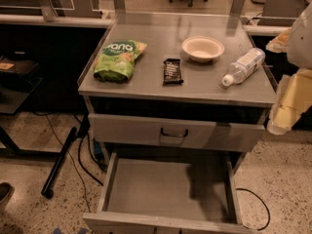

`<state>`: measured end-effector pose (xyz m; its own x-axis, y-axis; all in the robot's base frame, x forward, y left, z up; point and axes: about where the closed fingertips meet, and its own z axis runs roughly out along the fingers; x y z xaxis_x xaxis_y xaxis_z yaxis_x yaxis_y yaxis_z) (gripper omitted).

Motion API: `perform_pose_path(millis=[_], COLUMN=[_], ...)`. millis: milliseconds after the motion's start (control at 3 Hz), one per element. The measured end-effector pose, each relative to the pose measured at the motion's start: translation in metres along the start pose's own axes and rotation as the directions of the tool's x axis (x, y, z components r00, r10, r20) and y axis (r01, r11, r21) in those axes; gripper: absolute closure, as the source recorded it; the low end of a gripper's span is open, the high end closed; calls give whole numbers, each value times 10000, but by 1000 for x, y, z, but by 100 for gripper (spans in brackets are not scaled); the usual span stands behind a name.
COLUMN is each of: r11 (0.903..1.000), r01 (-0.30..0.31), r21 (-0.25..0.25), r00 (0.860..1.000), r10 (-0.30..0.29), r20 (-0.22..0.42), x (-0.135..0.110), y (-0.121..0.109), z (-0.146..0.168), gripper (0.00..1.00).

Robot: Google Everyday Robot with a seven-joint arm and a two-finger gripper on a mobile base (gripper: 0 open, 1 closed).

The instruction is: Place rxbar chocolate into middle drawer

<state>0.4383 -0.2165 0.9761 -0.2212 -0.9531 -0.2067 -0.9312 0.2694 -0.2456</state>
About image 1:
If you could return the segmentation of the yellow taped gripper finger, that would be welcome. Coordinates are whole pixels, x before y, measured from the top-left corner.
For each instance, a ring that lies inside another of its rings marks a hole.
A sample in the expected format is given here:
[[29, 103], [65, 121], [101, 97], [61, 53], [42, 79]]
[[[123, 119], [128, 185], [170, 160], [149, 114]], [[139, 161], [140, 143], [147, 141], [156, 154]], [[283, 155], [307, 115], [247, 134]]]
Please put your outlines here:
[[284, 135], [311, 106], [312, 70], [299, 68], [292, 76], [284, 75], [269, 114], [267, 131], [273, 135]]

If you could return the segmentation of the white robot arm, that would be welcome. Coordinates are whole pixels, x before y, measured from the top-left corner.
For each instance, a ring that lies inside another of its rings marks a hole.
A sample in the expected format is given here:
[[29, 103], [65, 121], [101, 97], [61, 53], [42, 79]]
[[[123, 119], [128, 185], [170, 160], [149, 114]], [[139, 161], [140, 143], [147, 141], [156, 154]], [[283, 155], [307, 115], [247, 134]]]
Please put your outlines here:
[[266, 49], [286, 53], [288, 62], [298, 67], [294, 75], [284, 75], [279, 82], [267, 124], [268, 132], [283, 135], [312, 106], [312, 4], [290, 28], [271, 40]]

